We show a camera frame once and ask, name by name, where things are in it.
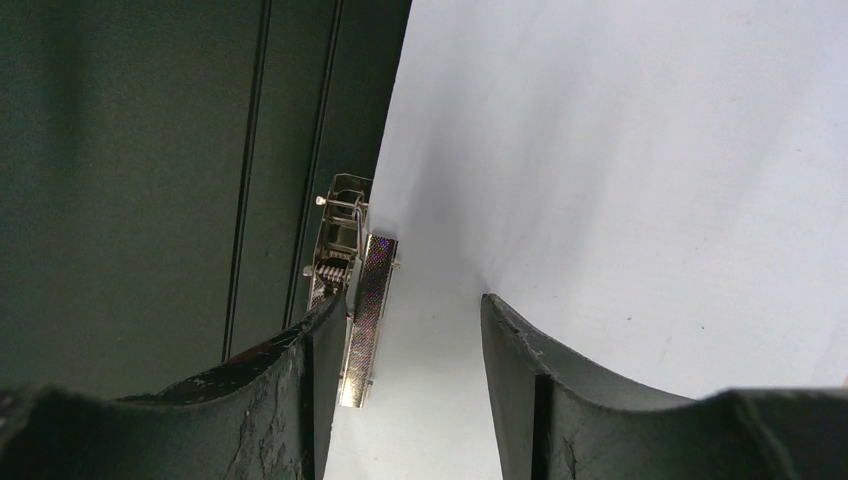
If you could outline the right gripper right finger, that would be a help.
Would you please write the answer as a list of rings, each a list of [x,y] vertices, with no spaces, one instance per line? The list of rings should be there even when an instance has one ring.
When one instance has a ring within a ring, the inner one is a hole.
[[[843,479],[847,392],[729,389],[693,400],[619,375],[494,294],[480,304],[507,479]]]

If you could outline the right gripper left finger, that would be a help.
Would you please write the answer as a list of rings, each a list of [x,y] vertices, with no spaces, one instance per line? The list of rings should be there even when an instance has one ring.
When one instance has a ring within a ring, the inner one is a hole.
[[[346,338],[334,295],[297,324],[156,394],[1,394],[5,479],[320,479]]]

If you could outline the paper sheet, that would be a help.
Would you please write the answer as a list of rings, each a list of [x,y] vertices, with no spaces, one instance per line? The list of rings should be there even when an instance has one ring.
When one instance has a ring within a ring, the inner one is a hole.
[[[480,298],[687,397],[847,382],[843,1],[416,1],[330,479],[497,479]]]

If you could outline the grey black folder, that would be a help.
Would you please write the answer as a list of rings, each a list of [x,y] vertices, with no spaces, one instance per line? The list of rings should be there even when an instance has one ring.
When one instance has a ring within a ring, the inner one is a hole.
[[[5,1],[1,386],[156,392],[303,313],[407,1]]]

